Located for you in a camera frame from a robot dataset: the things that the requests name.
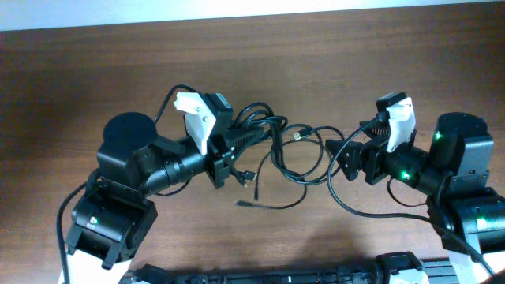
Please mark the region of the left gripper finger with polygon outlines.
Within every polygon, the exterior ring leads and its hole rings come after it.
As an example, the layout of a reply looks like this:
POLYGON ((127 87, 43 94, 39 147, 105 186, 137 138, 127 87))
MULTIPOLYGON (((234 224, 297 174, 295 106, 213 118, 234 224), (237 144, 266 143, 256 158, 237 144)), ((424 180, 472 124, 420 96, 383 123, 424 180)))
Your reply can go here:
POLYGON ((227 160, 228 167, 230 168, 230 174, 233 175, 237 182, 241 185, 246 185, 245 175, 236 169, 234 166, 234 156, 230 156, 227 160))
POLYGON ((260 139, 264 134, 265 131, 261 127, 229 129, 224 134, 224 140, 233 152, 240 152, 249 147, 254 141, 260 139))

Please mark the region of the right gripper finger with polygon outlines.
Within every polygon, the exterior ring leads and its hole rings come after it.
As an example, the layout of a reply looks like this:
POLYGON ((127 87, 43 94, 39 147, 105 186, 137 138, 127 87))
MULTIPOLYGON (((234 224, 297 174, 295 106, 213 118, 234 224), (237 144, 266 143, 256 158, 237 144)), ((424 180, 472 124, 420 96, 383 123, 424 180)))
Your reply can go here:
POLYGON ((363 133, 370 139, 377 137, 388 138, 391 135, 391 129, 388 122, 380 121, 361 121, 360 126, 366 126, 363 133))
POLYGON ((338 155, 337 163, 348 181, 358 177, 361 166, 363 143, 351 141, 344 145, 344 140, 326 140, 325 146, 332 155, 338 155))

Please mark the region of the black USB cable thin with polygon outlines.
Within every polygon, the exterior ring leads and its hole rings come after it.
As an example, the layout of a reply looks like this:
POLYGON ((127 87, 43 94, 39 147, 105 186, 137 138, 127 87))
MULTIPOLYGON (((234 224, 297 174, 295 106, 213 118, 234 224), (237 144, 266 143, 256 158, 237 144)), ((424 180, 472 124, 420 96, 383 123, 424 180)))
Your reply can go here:
POLYGON ((330 153, 330 151, 326 148, 326 146, 324 146, 323 138, 320 135, 320 132, 323 130, 329 130, 335 132, 340 138, 342 139, 345 138, 342 131, 333 126, 325 125, 325 126, 312 127, 310 125, 301 123, 288 125, 284 127, 282 130, 279 130, 273 136, 271 150, 261 159, 260 165, 257 168, 254 197, 253 197, 254 200, 259 199, 259 177, 263 164, 266 162, 267 158, 270 158, 272 164, 280 171, 280 173, 285 178, 287 178, 289 181, 292 181, 293 183, 303 186, 302 196, 297 201, 287 205, 267 205, 267 204, 248 202, 244 200, 238 200, 235 202, 235 204, 239 207, 256 207, 268 210, 284 210, 292 208, 301 203, 306 198, 310 185, 320 185, 324 183, 328 177, 334 177, 340 171, 339 166, 335 170, 332 170, 331 172, 326 171, 319 177, 315 177, 310 180, 306 179, 306 177, 310 176, 320 166, 324 154, 327 155, 330 161, 332 161, 334 158, 334 156, 330 153), (319 148, 318 159, 316 160, 315 165, 310 170, 304 172, 303 174, 290 170, 287 167, 284 159, 284 150, 283 150, 283 148, 288 144, 295 144, 300 142, 313 143, 316 144, 319 148))

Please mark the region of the black USB cable thick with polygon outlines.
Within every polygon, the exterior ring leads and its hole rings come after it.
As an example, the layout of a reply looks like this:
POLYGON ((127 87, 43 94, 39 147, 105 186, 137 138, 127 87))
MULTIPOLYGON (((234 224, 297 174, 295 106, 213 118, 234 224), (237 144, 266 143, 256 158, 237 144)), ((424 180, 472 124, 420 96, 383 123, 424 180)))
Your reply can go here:
POLYGON ((265 157, 271 159, 273 165, 285 178, 299 185, 318 185, 326 181, 327 174, 322 174, 310 180, 306 179, 319 167, 324 154, 327 154, 330 159, 332 158, 332 154, 324 146, 320 133, 329 130, 335 132, 340 138, 344 137, 343 133, 333 126, 313 127, 303 123, 290 125, 287 117, 275 114, 272 108, 263 102, 255 102, 242 109, 232 122, 232 128, 240 130, 260 128, 262 133, 259 138, 252 141, 252 145, 271 140, 271 150, 265 157), (286 145, 301 141, 315 143, 320 151, 315 165, 303 174, 296 173, 288 168, 284 154, 286 145))

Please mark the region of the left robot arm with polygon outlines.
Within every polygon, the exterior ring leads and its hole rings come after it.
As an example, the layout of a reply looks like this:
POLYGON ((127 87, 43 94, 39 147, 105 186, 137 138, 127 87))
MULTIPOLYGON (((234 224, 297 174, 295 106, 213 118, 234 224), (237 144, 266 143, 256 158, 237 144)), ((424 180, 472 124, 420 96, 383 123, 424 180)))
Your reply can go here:
POLYGON ((263 135, 260 127, 237 128, 227 115, 185 115, 186 135, 159 135, 147 115, 127 112, 103 130, 98 168, 80 186, 83 196, 72 210, 72 225, 58 236, 62 283, 118 282, 158 216, 149 198, 174 185, 187 186, 206 174, 220 188, 229 176, 248 175, 234 162, 263 135))

